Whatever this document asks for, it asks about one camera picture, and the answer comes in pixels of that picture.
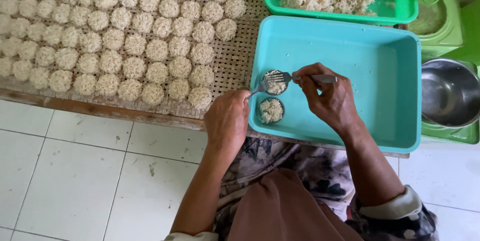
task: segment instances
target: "hand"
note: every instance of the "hand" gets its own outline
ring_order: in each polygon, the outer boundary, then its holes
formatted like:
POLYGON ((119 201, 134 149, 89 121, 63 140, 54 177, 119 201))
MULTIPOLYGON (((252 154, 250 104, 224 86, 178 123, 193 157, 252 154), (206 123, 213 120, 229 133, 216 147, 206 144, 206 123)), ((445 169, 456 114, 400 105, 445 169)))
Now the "hand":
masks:
POLYGON ((305 66, 292 75, 300 77, 300 80, 294 82, 300 85, 307 97, 310 111, 332 127, 340 137, 352 125, 362 122, 353 101, 350 79, 333 72, 321 63, 305 66), (317 84, 310 78, 310 75, 314 74, 335 75, 337 82, 317 84), (318 95, 317 89, 321 91, 321 95, 318 95))
POLYGON ((203 116, 208 134, 204 158, 220 159, 231 164, 240 150, 248 128, 250 91, 229 90, 215 99, 203 116))

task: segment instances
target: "wooden table edge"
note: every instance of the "wooden table edge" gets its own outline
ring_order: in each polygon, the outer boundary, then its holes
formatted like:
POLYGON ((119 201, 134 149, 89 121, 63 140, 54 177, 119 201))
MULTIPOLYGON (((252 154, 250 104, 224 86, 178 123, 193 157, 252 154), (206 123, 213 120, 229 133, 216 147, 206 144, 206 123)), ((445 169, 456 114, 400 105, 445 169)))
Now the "wooden table edge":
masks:
MULTIPOLYGON (((49 108, 54 110, 62 110, 68 112, 74 112, 79 114, 87 114, 92 116, 107 117, 114 119, 122 119, 133 122, 141 122, 153 125, 161 125, 173 128, 180 129, 189 129, 194 131, 205 131, 204 122, 202 120, 177 117, 172 115, 163 115, 150 112, 142 112, 131 109, 123 109, 112 106, 87 103, 81 101, 75 101, 70 99, 56 98, 56 97, 46 97, 41 95, 34 95, 23 93, 19 91, 12 91, 8 89, 0 88, 0 99, 12 102, 18 102, 33 106, 39 106, 43 108, 49 108)), ((286 138, 281 136, 275 136, 271 134, 262 134, 254 131, 249 127, 247 131, 247 136, 269 139, 273 141, 283 141, 287 143, 294 143, 299 145, 309 145, 317 146, 323 148, 332 148, 345 150, 345 146, 335 146, 329 144, 314 143, 309 141, 301 141, 292 138, 286 138)), ((394 157, 394 158, 409 158, 410 154, 400 154, 392 152, 383 152, 385 156, 394 157)))

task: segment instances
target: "right hand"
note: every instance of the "right hand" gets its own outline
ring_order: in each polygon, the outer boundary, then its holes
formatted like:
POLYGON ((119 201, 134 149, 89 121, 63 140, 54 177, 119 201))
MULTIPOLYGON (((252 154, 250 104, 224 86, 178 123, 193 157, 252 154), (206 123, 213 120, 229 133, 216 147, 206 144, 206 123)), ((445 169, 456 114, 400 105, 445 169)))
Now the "right hand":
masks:
POLYGON ((353 101, 350 79, 333 72, 321 63, 305 66, 292 75, 300 77, 300 80, 294 82, 302 88, 307 97, 310 111, 338 134, 343 134, 344 131, 361 122, 353 101), (337 82, 317 84, 310 78, 310 75, 314 74, 335 75, 337 82), (317 89, 321 91, 321 95, 318 95, 317 89))

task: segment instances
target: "left hand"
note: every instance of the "left hand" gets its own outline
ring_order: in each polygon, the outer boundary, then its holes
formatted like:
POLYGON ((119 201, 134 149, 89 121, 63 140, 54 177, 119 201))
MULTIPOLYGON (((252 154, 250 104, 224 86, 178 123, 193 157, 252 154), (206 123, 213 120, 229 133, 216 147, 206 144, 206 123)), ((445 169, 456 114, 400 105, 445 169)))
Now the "left hand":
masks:
POLYGON ((208 134, 208 144, 203 155, 206 159, 231 164, 237 156, 248 128, 250 91, 229 90, 215 99, 203 116, 208 134))

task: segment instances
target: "green plastic tray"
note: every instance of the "green plastic tray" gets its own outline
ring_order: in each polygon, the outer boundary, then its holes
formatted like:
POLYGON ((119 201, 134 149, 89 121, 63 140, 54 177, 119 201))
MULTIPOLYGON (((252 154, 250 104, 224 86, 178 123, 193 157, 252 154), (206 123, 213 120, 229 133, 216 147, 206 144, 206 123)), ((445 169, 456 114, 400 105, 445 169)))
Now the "green plastic tray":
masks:
MULTIPOLYGON (((463 62, 464 65, 471 68, 475 73, 478 73, 477 67, 470 62, 463 62)), ((429 138, 446 140, 454 143, 476 145, 480 140, 479 122, 475 122, 470 126, 459 129, 445 128, 429 122, 421 122, 421 134, 429 138)))
POLYGON ((302 16, 329 20, 338 20, 354 23, 395 25, 397 23, 410 23, 418 15, 416 0, 375 0, 369 9, 378 16, 352 15, 333 12, 305 11, 280 7, 280 0, 265 0, 268 9, 275 15, 302 16))

